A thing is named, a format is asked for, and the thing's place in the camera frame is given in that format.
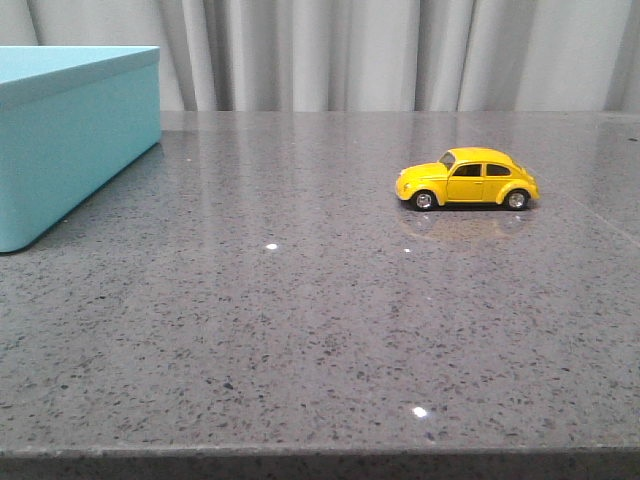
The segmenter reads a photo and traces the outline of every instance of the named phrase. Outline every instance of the car fender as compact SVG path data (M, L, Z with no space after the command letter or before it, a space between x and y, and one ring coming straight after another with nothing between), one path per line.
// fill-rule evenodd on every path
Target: car fender
M506 197L511 190L516 190L516 189L524 190L529 194L529 197L533 197L533 194L531 193L531 188L529 188L529 185L527 184L527 182L523 182L522 180L514 180L513 182L507 183L504 187L500 189L500 191L498 192L498 197L496 198L496 203L500 204L504 202L504 197Z
M436 196L438 205L444 205L447 201L446 191L442 185L442 182L435 180L420 180L420 183L416 184L416 188L413 189L412 196L420 190L430 190Z

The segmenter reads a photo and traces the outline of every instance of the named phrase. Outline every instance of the volkswagen beetle model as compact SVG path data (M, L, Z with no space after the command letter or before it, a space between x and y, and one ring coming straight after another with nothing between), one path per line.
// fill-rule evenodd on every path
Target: volkswagen beetle model
M540 198L535 178L509 155L483 147L452 148L436 163L405 168L396 194L418 210L448 203L495 203L524 210Z

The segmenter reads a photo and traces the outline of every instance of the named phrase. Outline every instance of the windshield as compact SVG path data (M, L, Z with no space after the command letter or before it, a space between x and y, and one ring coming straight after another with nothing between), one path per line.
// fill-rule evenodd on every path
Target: windshield
M447 152L438 161L440 163L443 163L447 167L447 170L451 170L451 167L455 163L456 159L455 159L455 157L453 155L451 155L449 152Z

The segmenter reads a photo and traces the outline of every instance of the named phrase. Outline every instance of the car window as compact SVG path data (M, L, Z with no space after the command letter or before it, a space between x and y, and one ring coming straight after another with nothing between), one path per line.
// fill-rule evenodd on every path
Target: car window
M444 165L447 167L447 170L451 170L451 167L453 167L453 164L455 163L456 159L453 155L447 152L442 156L442 158L439 161L440 163L444 163Z
M502 177L505 175L511 175L511 170L502 165L487 164L487 176L488 177Z
M458 169L453 172L454 177L479 177L482 165L479 163L471 165L460 165Z

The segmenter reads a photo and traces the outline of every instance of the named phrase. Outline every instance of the speckled granite surface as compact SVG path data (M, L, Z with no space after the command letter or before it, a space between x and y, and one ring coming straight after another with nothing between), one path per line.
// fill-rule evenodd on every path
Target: speckled granite surface
M528 452L573 478L587 452L611 478L640 476L640 117L164 126L161 145L0 257L0 473L320 454L355 462L338 470L405 462L396 478L437 457L433 475L454 478L449 456L489 455L493 474L459 478L507 464L550 478ZM424 214L395 198L401 168L472 144L514 155L541 200Z

